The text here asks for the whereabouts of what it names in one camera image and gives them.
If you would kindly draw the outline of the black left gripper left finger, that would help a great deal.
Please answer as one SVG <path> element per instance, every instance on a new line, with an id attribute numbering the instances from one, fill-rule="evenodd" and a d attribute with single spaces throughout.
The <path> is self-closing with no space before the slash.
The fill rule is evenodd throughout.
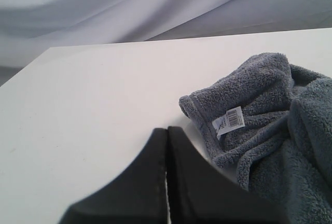
<path id="1" fill-rule="evenodd" d="M 154 129 L 132 163 L 114 180 L 72 204 L 60 223 L 167 223 L 168 134 Z"/>

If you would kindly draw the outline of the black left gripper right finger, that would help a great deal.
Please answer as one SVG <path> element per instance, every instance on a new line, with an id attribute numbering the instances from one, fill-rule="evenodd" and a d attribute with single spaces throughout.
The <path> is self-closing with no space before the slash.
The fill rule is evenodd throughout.
<path id="1" fill-rule="evenodd" d="M 282 210 L 210 165 L 180 127 L 168 127 L 171 223 L 285 223 Z"/>

